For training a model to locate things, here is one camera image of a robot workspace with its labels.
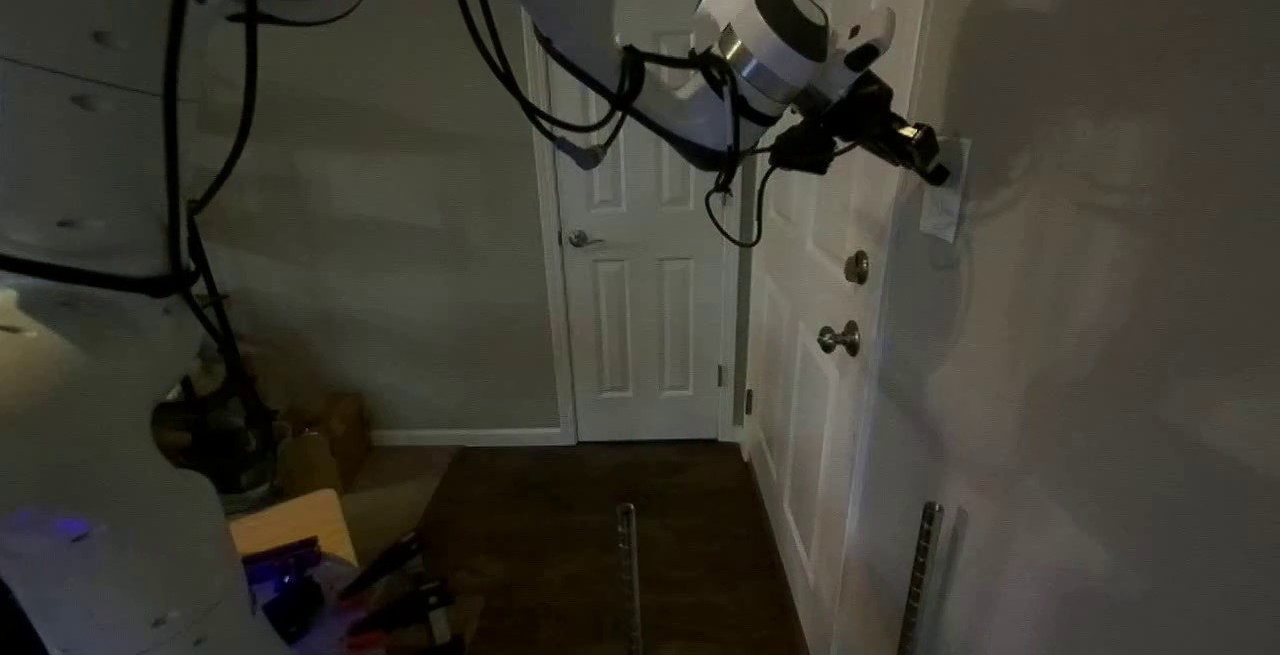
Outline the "silver round door knob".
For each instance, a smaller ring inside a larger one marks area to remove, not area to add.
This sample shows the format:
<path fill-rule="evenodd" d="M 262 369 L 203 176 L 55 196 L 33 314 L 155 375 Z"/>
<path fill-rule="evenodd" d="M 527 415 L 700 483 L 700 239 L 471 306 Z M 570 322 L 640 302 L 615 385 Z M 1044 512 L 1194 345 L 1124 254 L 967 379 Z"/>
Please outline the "silver round door knob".
<path fill-rule="evenodd" d="M 861 351 L 861 331 L 859 322 L 846 321 L 844 328 L 826 326 L 820 328 L 818 335 L 815 336 L 817 345 L 823 353 L 833 354 L 836 351 L 845 351 L 850 358 L 856 358 Z"/>

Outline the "white panel door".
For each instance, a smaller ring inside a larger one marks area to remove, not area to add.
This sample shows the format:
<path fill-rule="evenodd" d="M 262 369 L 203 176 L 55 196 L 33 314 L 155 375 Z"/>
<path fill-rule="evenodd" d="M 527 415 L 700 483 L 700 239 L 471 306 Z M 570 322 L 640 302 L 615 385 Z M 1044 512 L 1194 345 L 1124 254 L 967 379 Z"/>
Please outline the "white panel door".
<path fill-rule="evenodd" d="M 895 12 L 896 35 L 874 72 L 908 113 L 925 0 L 817 0 L 835 35 Z M 764 201 L 765 234 L 751 255 L 748 417 L 750 462 L 771 519 L 810 655 L 831 655 L 838 632 L 849 527 L 858 518 L 863 432 L 879 365 L 884 255 L 892 209 L 909 171 L 861 148 L 826 177 L 774 171 Z M 863 287 L 846 281 L 856 249 L 870 257 Z M 861 351 L 826 354 L 820 328 L 859 322 Z"/>
<path fill-rule="evenodd" d="M 618 0 L 617 29 L 684 58 L 710 43 L 695 4 Z M 599 166 L 556 169 L 579 440 L 714 440 L 728 257 L 704 210 L 712 177 L 636 119 Z M 576 228 L 603 244 L 572 248 Z"/>

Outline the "stack of cardboard boxes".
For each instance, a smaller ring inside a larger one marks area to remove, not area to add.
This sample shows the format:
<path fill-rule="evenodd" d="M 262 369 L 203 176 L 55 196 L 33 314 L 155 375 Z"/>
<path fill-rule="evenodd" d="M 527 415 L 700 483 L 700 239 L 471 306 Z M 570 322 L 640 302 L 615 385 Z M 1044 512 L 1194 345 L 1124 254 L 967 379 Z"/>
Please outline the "stack of cardboard boxes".
<path fill-rule="evenodd" d="M 372 449 L 365 397 L 332 391 L 276 414 L 275 487 L 280 496 L 344 495 Z"/>

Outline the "black clamp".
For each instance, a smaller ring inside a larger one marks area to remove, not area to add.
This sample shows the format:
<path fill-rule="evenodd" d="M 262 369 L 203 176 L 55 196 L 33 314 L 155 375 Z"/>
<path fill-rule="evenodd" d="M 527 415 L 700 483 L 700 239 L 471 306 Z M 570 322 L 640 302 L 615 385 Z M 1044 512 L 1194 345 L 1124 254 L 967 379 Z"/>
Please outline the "black clamp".
<path fill-rule="evenodd" d="M 383 549 L 348 585 L 338 594 L 340 603 L 357 599 L 388 577 L 406 568 L 422 554 L 422 540 L 417 531 L 410 531 Z"/>
<path fill-rule="evenodd" d="M 465 640 L 449 618 L 454 604 L 447 580 L 426 581 L 355 620 L 346 631 L 346 647 L 349 652 L 371 652 L 384 647 L 396 632 L 422 626 L 430 638 L 422 655 L 461 655 Z"/>

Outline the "white wall switch plate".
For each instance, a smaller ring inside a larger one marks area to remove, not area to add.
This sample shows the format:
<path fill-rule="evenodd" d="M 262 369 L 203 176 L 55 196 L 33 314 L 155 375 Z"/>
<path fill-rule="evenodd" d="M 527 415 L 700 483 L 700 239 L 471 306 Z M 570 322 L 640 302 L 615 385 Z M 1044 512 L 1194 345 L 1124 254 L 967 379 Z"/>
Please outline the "white wall switch plate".
<path fill-rule="evenodd" d="M 942 185 L 928 185 L 922 196 L 919 232 L 955 244 L 965 207 L 966 173 L 970 162 L 969 137 L 942 137 L 940 164 L 948 175 Z"/>

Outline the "metal post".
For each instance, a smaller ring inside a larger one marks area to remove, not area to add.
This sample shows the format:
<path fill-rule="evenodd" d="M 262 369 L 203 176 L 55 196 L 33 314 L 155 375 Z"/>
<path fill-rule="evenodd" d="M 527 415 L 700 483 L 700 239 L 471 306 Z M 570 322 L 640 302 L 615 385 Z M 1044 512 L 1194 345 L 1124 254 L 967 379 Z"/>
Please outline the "metal post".
<path fill-rule="evenodd" d="M 632 503 L 616 508 L 623 622 L 627 655 L 644 655 L 643 614 L 639 574 L 637 512 Z"/>
<path fill-rule="evenodd" d="M 943 519 L 945 507 L 942 504 L 937 501 L 923 504 L 911 550 L 908 591 L 895 655 L 916 655 L 922 618 L 925 610 L 925 594 L 931 581 L 931 559 L 940 539 Z"/>

